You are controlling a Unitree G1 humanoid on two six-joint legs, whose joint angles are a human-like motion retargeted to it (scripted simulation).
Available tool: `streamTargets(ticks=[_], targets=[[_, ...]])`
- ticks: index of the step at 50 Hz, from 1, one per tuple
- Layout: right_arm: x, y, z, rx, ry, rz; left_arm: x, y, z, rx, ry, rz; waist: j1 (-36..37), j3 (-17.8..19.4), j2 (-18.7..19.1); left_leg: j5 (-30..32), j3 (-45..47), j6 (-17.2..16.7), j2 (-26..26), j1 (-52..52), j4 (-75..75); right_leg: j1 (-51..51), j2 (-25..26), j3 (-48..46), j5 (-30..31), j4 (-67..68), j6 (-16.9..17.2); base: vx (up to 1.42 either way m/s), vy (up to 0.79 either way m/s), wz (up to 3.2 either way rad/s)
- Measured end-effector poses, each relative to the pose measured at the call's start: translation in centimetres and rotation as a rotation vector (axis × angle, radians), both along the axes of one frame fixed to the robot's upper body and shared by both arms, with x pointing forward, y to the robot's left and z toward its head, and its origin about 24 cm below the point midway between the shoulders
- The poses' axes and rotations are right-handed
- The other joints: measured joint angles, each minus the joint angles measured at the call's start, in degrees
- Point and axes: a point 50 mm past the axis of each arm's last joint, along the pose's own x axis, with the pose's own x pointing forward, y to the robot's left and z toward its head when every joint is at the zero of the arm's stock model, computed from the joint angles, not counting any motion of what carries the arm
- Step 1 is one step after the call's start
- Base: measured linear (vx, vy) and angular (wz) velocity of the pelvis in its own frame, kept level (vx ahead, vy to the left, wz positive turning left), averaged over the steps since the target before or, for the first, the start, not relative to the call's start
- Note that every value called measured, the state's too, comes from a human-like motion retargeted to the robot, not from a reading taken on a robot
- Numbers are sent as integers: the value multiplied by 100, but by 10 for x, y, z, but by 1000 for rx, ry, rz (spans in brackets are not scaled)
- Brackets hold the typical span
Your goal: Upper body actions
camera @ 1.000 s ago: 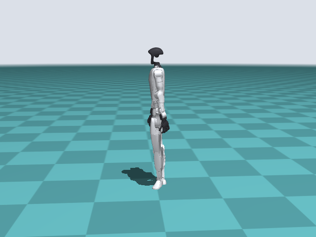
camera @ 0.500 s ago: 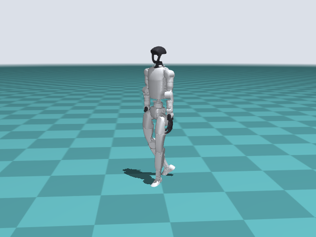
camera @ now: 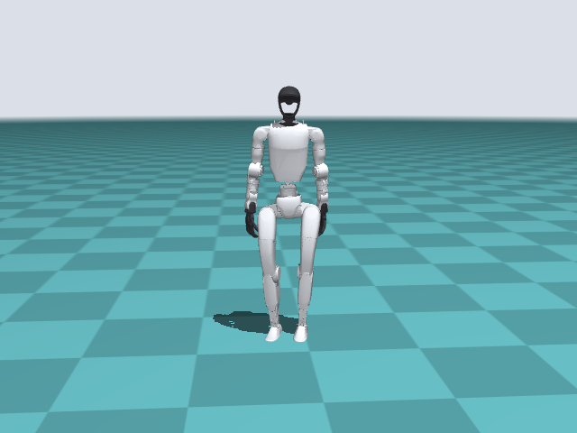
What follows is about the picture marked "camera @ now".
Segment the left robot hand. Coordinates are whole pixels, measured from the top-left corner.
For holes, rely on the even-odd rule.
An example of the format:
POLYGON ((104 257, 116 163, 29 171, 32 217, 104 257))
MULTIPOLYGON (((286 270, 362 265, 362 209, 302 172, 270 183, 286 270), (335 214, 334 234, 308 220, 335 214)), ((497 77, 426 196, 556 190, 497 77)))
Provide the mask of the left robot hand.
POLYGON ((321 212, 321 220, 320 220, 320 227, 319 227, 318 236, 320 236, 325 231, 326 213, 328 212, 326 203, 322 204, 320 212, 321 212))

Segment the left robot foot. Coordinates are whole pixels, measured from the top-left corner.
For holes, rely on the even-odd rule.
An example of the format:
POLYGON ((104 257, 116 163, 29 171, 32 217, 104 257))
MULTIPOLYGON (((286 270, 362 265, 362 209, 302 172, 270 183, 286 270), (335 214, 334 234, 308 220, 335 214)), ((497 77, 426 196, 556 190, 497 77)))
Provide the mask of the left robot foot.
POLYGON ((305 327, 303 322, 300 326, 297 325, 293 340, 296 342, 305 342, 307 340, 307 323, 305 327))

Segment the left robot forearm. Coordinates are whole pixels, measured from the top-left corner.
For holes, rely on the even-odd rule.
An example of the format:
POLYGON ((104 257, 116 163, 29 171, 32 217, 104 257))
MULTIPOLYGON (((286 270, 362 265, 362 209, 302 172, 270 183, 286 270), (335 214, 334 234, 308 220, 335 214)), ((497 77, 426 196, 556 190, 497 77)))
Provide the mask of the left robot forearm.
MULTIPOLYGON (((328 167, 327 167, 328 169, 328 167)), ((329 171, 328 171, 329 172, 329 171)), ((321 210, 322 204, 326 203, 327 208, 329 207, 328 203, 328 176, 323 178, 318 178, 316 180, 316 196, 317 202, 316 206, 321 210)))

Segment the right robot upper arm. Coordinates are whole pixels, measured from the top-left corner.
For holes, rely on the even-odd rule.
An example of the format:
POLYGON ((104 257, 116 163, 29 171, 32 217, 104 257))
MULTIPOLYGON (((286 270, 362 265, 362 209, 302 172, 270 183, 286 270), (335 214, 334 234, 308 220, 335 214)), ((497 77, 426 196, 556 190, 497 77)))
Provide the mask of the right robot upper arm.
POLYGON ((252 163, 249 168, 249 176, 260 177, 264 172, 264 167, 261 165, 265 144, 263 142, 268 139, 268 132, 270 125, 260 126, 255 129, 252 138, 252 163))

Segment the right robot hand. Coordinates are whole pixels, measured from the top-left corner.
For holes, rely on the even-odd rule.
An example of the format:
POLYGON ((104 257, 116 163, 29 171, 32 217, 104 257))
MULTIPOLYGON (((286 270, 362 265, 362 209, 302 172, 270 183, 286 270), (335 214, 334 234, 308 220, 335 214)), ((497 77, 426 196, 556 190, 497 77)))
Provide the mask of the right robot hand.
POLYGON ((254 202, 251 202, 249 205, 249 210, 245 209, 244 212, 246 212, 245 223, 247 232, 253 237, 258 237, 254 233, 254 229, 258 232, 258 227, 254 223, 254 216, 253 216, 253 213, 256 212, 256 204, 254 202))

